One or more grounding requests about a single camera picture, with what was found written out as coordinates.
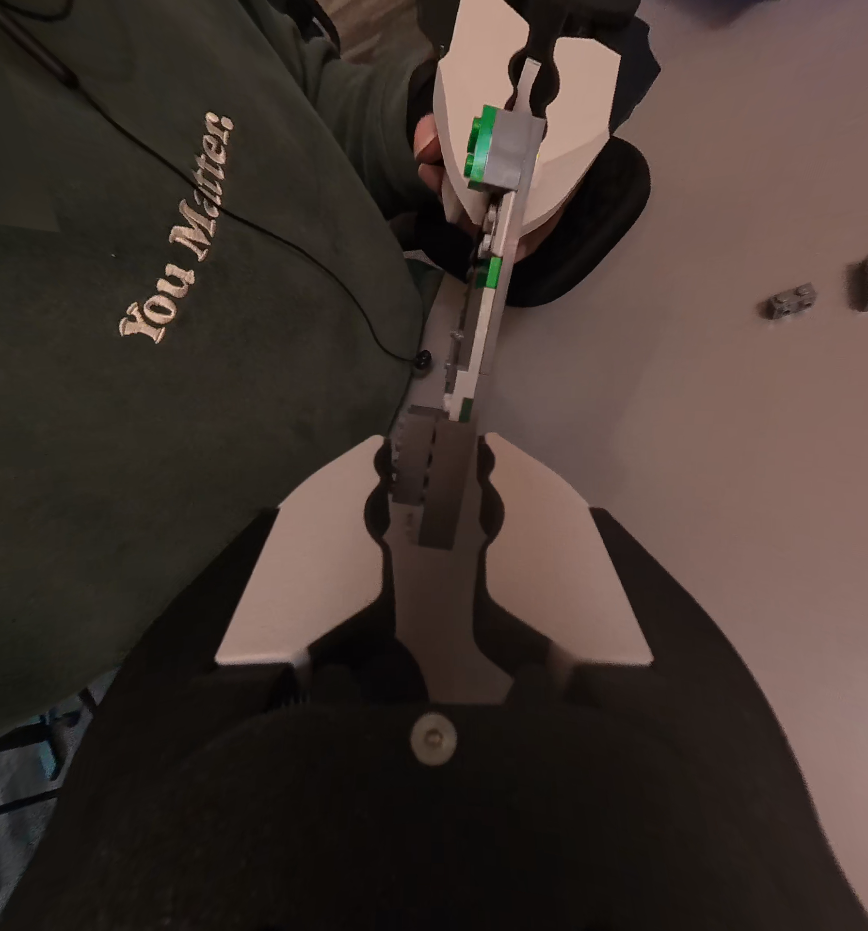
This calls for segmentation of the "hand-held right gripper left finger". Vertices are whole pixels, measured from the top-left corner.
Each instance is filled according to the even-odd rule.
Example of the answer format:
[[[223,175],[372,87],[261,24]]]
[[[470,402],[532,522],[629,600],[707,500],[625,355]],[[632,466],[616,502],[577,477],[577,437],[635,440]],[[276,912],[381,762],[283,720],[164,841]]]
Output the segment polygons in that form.
[[[385,438],[370,436],[278,506],[215,653],[219,668],[301,668],[350,635],[394,632],[388,471]]]

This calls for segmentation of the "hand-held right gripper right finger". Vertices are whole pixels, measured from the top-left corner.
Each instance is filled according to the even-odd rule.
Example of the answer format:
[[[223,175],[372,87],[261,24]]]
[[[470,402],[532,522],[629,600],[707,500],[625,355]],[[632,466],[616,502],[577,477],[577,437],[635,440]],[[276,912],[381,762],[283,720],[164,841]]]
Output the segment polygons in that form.
[[[497,433],[480,439],[480,650],[499,669],[637,667],[653,653],[588,503]]]

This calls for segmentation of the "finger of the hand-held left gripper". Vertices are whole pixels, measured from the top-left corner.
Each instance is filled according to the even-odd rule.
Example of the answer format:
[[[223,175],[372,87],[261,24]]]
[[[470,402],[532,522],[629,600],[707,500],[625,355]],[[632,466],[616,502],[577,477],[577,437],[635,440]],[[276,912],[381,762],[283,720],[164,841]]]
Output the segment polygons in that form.
[[[560,89],[547,107],[547,133],[522,221],[525,235],[543,226],[567,202],[610,137],[621,56],[596,39],[561,37],[553,59]]]
[[[512,56],[525,46],[527,20],[504,1],[461,1],[450,48],[438,63],[433,114],[444,164],[445,213],[482,221],[486,194],[467,186],[463,169],[472,123],[486,105],[503,109],[513,89]]]

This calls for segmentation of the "grey green brick plate build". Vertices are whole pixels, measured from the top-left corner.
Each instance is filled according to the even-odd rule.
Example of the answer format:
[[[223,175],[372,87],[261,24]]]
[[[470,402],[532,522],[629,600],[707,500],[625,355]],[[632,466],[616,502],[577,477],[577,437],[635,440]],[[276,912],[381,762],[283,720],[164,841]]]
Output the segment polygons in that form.
[[[506,306],[533,172],[547,127],[531,92],[541,63],[524,52],[510,108],[484,105],[466,142],[459,181],[482,203],[466,293],[444,361],[439,407],[411,406],[396,434],[391,501],[408,509],[409,540],[452,549],[470,460],[477,451],[486,377]]]

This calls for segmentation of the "person's left forearm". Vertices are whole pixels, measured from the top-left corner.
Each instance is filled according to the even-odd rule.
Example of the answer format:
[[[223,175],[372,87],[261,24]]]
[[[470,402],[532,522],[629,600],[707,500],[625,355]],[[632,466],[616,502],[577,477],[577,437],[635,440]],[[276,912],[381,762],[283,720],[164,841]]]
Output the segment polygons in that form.
[[[297,39],[297,82],[385,220],[433,199],[418,175],[416,131],[432,112],[436,61],[415,53],[343,61],[326,39]]]

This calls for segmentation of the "grey desk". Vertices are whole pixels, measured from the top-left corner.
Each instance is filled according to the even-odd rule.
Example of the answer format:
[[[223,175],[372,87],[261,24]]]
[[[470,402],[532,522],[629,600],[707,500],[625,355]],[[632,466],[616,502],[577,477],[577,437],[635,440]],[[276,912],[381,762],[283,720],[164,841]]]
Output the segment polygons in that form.
[[[650,169],[589,277],[502,326],[490,428],[602,506],[777,712],[868,911],[868,2],[645,2]],[[772,294],[812,283],[779,321]]]

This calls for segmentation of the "person's left hand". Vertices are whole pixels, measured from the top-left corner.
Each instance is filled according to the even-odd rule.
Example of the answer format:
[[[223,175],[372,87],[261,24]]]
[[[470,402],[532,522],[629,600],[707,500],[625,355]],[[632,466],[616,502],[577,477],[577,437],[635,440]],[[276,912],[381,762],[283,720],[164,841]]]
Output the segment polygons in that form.
[[[432,112],[418,120],[413,146],[419,179],[440,197],[446,171],[436,119]]]

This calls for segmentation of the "dark green hoodie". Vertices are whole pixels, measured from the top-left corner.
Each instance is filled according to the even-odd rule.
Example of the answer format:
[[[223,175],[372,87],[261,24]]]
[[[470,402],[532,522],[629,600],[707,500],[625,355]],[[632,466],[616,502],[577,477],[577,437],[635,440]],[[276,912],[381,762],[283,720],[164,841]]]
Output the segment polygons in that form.
[[[0,2],[50,215],[0,225],[0,737],[402,403],[426,306],[299,38],[278,2]]]

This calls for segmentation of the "small grey brick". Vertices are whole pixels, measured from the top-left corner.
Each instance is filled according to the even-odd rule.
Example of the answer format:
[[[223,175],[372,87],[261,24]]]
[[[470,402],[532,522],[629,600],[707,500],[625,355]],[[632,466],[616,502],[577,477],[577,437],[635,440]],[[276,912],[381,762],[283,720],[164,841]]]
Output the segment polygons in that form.
[[[812,309],[817,299],[814,285],[805,283],[770,295],[763,303],[761,316],[768,321],[788,319]]]

